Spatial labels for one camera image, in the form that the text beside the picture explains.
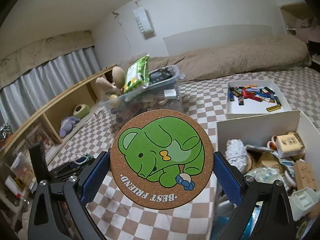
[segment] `plastic bag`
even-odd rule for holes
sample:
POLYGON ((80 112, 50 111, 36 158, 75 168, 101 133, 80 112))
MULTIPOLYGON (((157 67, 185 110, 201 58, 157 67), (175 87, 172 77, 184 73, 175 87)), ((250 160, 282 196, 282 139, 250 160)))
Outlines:
POLYGON ((124 93, 131 92, 137 87, 147 88, 149 86, 149 55, 146 55, 129 67, 125 78, 124 93))
POLYGON ((272 184, 276 179, 281 180, 284 184, 285 190, 289 190, 290 187, 286 184, 280 173, 270 167, 260 167, 248 171, 244 176, 250 175, 255 178, 257 182, 270 183, 272 184))

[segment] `teddy bear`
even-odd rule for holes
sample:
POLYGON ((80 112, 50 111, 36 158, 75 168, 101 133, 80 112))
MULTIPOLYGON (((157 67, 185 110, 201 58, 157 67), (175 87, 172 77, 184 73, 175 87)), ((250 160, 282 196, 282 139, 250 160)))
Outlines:
POLYGON ((112 81, 110 83, 104 77, 98 77, 96 79, 96 84, 104 92, 104 94, 109 98, 111 95, 120 96, 122 94, 121 89, 125 83, 125 73, 124 70, 118 66, 112 69, 112 81))

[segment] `plastic container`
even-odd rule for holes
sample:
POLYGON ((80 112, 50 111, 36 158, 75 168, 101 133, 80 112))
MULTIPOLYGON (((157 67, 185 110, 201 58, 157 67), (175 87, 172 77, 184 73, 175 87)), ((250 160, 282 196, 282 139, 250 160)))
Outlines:
POLYGON ((170 65, 162 69, 167 69, 172 74, 172 78, 149 85, 145 89, 137 88, 130 93, 103 102, 103 106, 120 127, 133 117, 155 109, 170 109, 183 113, 178 83, 180 79, 179 68, 176 65, 170 65), (165 98, 165 90, 170 90, 171 96, 169 98, 165 98))
POLYGON ((7 177, 4 184, 17 198, 22 197, 22 189, 18 186, 14 179, 11 178, 11 176, 7 177))
POLYGON ((29 186, 35 174, 32 169, 32 165, 28 162, 22 152, 20 152, 17 158, 12 163, 10 170, 24 183, 29 186))
POLYGON ((290 206, 294 221, 305 216, 319 202, 320 191, 314 192, 311 188, 304 188, 293 192, 290 197, 290 206))

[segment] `gray curtain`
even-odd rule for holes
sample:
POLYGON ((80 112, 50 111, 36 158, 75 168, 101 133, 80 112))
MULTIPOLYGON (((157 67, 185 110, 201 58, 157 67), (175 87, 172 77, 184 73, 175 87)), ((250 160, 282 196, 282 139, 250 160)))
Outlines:
POLYGON ((93 47, 59 56, 30 70, 1 90, 0 121, 2 115, 17 130, 51 99, 100 70, 93 47))

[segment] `purple plush toy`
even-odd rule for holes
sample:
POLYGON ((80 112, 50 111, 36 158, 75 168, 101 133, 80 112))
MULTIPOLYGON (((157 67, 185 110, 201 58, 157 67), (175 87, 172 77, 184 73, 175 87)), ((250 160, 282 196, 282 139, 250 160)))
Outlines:
POLYGON ((61 128, 60 128, 60 132, 59 132, 60 137, 64 138, 68 133, 70 133, 73 125, 79 121, 80 121, 80 119, 77 117, 74 117, 74 116, 69 116, 69 117, 64 118, 61 121, 61 128))

